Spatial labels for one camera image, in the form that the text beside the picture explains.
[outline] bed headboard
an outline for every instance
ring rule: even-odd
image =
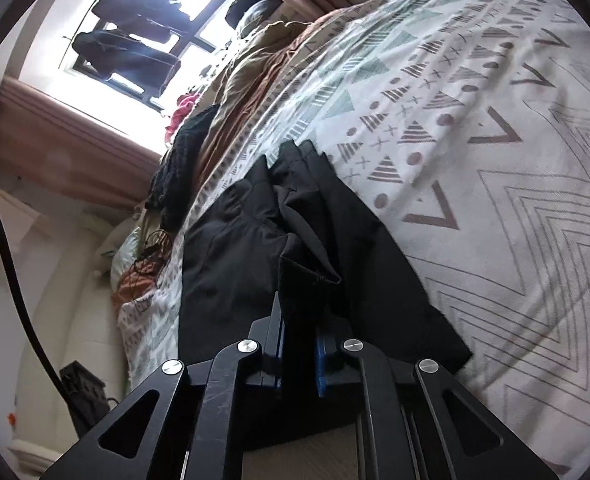
[[[54,367],[79,361],[106,383],[107,397],[123,399],[126,363],[110,304],[110,282],[94,270],[105,233],[82,222],[64,250],[32,322]],[[43,472],[76,442],[68,409],[32,349],[22,354],[11,451],[29,470]]]

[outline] metal screw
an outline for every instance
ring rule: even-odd
[[[349,352],[359,352],[362,348],[364,348],[364,343],[362,343],[359,339],[347,339],[344,341],[344,348],[346,348]]]
[[[432,359],[422,359],[419,362],[419,369],[427,374],[434,374],[437,370],[440,369],[440,365],[438,365]]]
[[[178,361],[177,359],[171,359],[170,361],[166,361],[163,365],[162,365],[162,371],[166,374],[166,375],[175,375],[176,373],[179,373],[182,371],[182,363],[180,361]]]
[[[249,354],[250,352],[254,352],[257,350],[257,341],[253,341],[252,339],[244,339],[237,343],[237,349],[244,354]]]

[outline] wooden floor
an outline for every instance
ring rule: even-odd
[[[244,455],[242,480],[357,480],[355,427]]]

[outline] white bedsheet with geometric pattern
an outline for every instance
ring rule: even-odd
[[[473,351],[460,380],[578,478],[590,462],[590,30],[575,10],[347,9],[290,63],[184,229],[285,139],[312,139],[389,229]],[[182,251],[180,236],[145,298],[135,383],[177,353]]]

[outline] red clothing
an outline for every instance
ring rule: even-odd
[[[183,99],[180,98],[178,100],[179,108],[173,112],[171,116],[171,123],[166,126],[164,142],[170,142],[171,138],[177,131],[177,128],[179,128],[180,124],[182,124],[182,121],[184,121],[184,118],[191,112],[193,106],[195,106],[199,96],[200,95],[198,93],[188,94],[187,96],[184,96]]]

